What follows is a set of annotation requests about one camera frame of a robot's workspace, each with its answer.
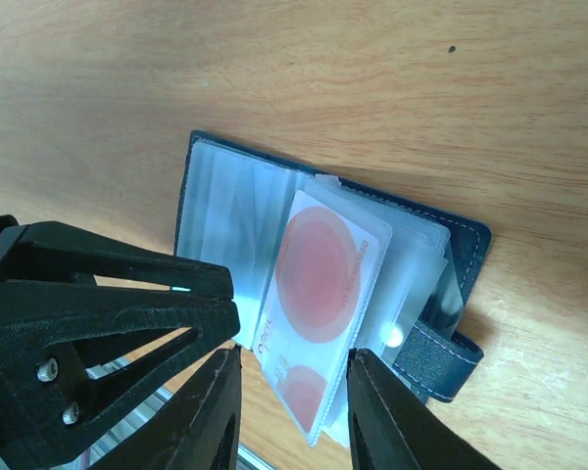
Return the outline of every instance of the pink circle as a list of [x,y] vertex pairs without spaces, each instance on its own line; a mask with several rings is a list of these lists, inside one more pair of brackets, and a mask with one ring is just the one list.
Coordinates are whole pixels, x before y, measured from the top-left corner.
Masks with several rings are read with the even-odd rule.
[[295,365],[287,370],[285,380],[277,388],[301,427],[309,433],[320,408],[326,380],[309,367]]
[[306,208],[288,223],[276,287],[285,316],[303,338],[326,343],[350,323],[360,294],[357,256],[349,228],[329,209]]

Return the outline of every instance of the screw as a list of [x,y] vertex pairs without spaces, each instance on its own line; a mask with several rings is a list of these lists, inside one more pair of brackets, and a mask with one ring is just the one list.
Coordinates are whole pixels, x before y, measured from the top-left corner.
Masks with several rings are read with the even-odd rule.
[[37,369],[37,379],[40,382],[52,382],[59,375],[59,364],[54,357]]
[[64,424],[70,426],[78,421],[78,415],[80,414],[80,409],[78,407],[77,402],[73,402],[68,409],[63,412],[63,422]]

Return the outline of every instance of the metal screw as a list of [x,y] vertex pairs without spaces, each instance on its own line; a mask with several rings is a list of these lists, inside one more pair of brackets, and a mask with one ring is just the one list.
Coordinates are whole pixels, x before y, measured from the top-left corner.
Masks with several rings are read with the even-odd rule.
[[59,364],[53,357],[37,369],[37,379],[40,382],[52,382],[59,375]]
[[63,422],[64,424],[70,426],[78,421],[78,415],[80,414],[80,409],[78,407],[77,402],[73,402],[68,409],[63,412]]

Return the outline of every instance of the wood grain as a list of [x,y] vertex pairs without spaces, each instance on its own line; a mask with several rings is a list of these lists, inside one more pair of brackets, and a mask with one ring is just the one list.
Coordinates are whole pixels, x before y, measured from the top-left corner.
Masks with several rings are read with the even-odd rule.
[[[432,409],[505,468],[588,468],[588,0],[0,1],[0,213],[169,253],[193,128],[486,221],[486,358]],[[242,441],[348,467],[243,360]]]

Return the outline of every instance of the wooden table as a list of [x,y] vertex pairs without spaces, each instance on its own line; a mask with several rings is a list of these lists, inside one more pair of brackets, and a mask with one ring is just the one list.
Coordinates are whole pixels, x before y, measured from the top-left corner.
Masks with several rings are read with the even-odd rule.
[[[588,468],[588,0],[0,1],[0,213],[169,253],[194,128],[486,221],[486,357],[431,407],[505,468]],[[243,361],[242,441],[348,468]]]

